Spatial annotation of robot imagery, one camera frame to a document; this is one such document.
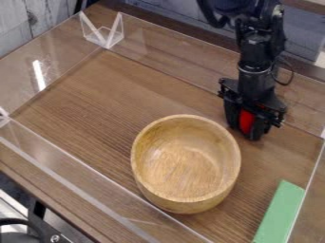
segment green sponge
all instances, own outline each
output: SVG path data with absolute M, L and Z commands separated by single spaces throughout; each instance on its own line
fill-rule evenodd
M 305 190 L 283 180 L 272 199 L 253 243 L 287 243 Z

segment acrylic corner bracket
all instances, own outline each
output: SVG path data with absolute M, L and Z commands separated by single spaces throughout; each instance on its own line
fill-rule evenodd
M 79 16 L 86 39 L 102 48 L 111 49 L 125 38 L 122 14 L 117 14 L 113 28 L 97 28 L 83 12 Z

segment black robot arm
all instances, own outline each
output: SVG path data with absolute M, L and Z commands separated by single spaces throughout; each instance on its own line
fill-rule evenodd
M 285 50 L 284 8 L 278 0 L 197 0 L 209 23 L 224 28 L 236 21 L 240 48 L 238 80 L 221 79 L 220 97 L 230 126 L 258 140 L 281 126 L 287 106 L 276 93 L 278 57 Z

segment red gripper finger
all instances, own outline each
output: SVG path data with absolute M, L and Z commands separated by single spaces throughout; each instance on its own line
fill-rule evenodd
M 238 116 L 238 126 L 241 132 L 248 135 L 254 125 L 256 116 L 249 111 L 241 109 Z

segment bowl rim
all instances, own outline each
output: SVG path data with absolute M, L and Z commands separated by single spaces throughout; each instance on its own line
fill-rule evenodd
M 230 140 L 230 142 L 233 144 L 236 160 L 238 161 L 238 166 L 236 166 L 237 168 L 236 168 L 236 170 L 232 174 L 230 179 L 226 181 L 226 183 L 222 184 L 221 187 L 218 187 L 218 189 L 214 192 L 210 192 L 204 196 L 197 196 L 197 197 L 192 197 L 192 198 L 180 198 L 180 197 L 176 197 L 176 196 L 167 196 L 165 193 L 161 193 L 157 190 L 154 190 L 153 186 L 143 180 L 143 178 L 141 176 L 141 173 L 138 171 L 137 159 L 135 159 L 138 141 L 142 139 L 146 132 L 159 123 L 162 123 L 167 120 L 181 119 L 181 118 L 196 119 L 196 120 L 200 120 L 202 122 L 208 122 L 209 124 L 216 126 L 217 129 L 220 129 L 220 131 L 224 133 L 228 140 Z M 133 144 L 133 149 L 131 149 L 131 167 L 133 167 L 133 172 L 134 172 L 134 176 L 135 176 L 137 181 L 141 183 L 142 187 L 145 187 L 146 190 L 153 195 L 158 196 L 159 198 L 162 198 L 165 200 L 174 201 L 174 202 L 193 203 L 193 202 L 206 201 L 206 200 L 217 197 L 218 195 L 222 195 L 225 192 L 228 192 L 236 184 L 236 181 L 238 179 L 240 168 L 241 168 L 241 152 L 240 152 L 240 148 L 238 148 L 238 143 L 237 143 L 236 138 L 233 137 L 233 135 L 228 131 L 228 129 L 221 124 L 218 124 L 216 121 L 213 121 L 213 120 L 210 120 L 205 117 L 197 116 L 197 115 L 189 115 L 189 114 L 172 115 L 172 116 L 159 118 L 155 121 L 153 121 L 150 124 L 146 125 L 146 127 L 138 133 L 138 136 L 137 136 L 134 144 Z

